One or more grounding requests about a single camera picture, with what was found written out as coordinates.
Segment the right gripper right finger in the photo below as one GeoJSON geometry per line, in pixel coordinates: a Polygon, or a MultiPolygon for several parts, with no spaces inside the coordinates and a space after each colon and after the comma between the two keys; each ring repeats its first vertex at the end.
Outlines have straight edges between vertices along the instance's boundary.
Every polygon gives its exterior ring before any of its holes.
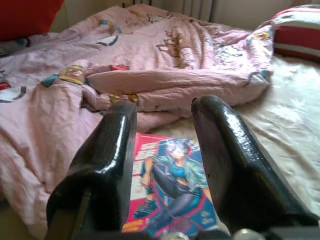
{"type": "Polygon", "coordinates": [[[319,234],[319,217],[226,102],[198,97],[191,111],[215,210],[233,235],[319,234]]]}

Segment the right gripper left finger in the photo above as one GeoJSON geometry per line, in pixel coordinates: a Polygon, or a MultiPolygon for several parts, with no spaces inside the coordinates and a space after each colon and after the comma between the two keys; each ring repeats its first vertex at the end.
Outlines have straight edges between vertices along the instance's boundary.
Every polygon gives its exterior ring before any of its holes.
{"type": "Polygon", "coordinates": [[[50,195],[46,240],[121,240],[128,218],[137,107],[113,104],[50,195]]]}

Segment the anime cover comic book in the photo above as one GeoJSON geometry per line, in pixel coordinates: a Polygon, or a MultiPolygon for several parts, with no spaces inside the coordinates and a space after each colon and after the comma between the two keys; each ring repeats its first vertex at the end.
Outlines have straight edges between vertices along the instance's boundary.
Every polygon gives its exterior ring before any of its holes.
{"type": "Polygon", "coordinates": [[[129,214],[122,231],[153,237],[230,233],[216,213],[200,148],[191,139],[136,134],[129,214]]]}

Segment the pink cartoon print duvet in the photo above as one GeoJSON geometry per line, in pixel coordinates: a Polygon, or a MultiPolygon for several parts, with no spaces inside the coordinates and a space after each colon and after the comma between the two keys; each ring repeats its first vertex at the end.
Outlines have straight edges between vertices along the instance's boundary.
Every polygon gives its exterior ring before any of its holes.
{"type": "Polygon", "coordinates": [[[51,192],[110,105],[136,104],[147,132],[188,117],[200,96],[253,101],[273,71],[270,21],[248,31],[145,4],[17,45],[0,58],[0,196],[38,240],[51,192]]]}

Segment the striped anime bolster pillow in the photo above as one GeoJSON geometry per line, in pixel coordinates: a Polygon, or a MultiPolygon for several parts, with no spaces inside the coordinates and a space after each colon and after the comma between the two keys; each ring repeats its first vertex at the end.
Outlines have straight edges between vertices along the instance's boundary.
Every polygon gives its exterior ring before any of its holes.
{"type": "Polygon", "coordinates": [[[320,4],[299,5],[272,18],[277,54],[320,63],[320,4]]]}

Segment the grey pleated curtain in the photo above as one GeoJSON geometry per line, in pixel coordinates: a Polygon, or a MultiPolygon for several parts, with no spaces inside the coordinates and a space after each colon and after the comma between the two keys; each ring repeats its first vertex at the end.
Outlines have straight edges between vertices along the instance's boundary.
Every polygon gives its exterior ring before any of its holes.
{"type": "Polygon", "coordinates": [[[182,0],[182,13],[186,16],[213,22],[217,8],[217,0],[182,0]]]}

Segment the long red cushion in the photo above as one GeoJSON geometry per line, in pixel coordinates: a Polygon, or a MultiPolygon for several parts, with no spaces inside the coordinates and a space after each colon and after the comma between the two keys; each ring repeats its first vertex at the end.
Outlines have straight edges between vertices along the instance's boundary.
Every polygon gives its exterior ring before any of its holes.
{"type": "Polygon", "coordinates": [[[65,0],[0,0],[0,42],[49,32],[65,0]]]}

